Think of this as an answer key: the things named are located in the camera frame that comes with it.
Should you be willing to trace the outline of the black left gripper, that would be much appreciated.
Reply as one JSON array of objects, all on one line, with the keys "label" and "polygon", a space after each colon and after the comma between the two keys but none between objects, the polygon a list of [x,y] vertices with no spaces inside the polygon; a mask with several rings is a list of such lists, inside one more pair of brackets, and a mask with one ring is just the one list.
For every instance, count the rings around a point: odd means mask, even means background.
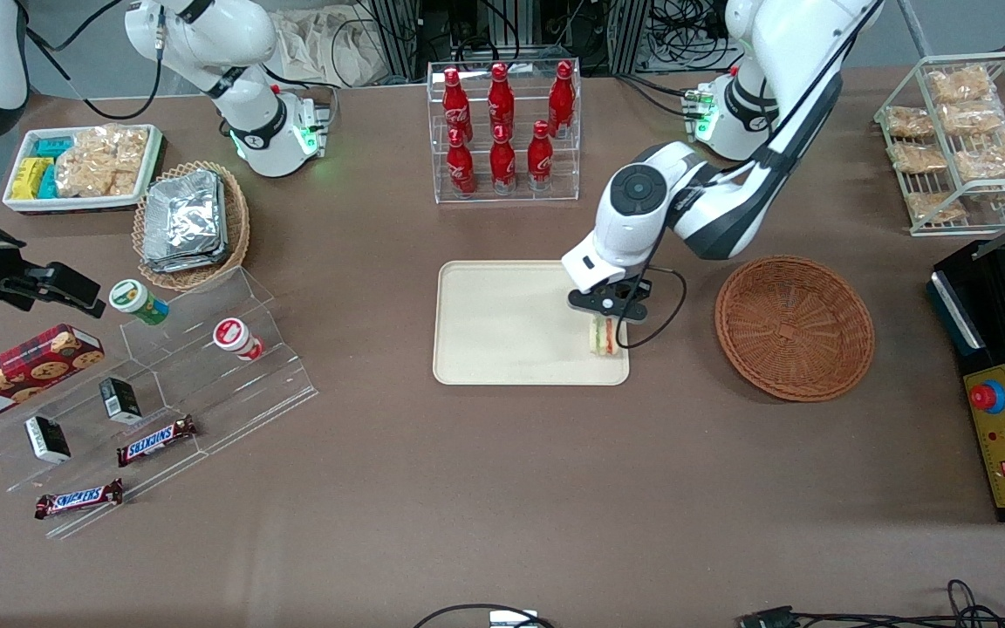
[{"label": "black left gripper", "polygon": [[629,325],[641,324],[647,319],[643,303],[651,295],[653,282],[643,278],[627,278],[617,282],[601,282],[588,291],[571,290],[567,303],[571,309],[585,311],[589,318],[589,350],[597,352],[597,317],[615,318],[617,322],[618,351],[629,345]]}]

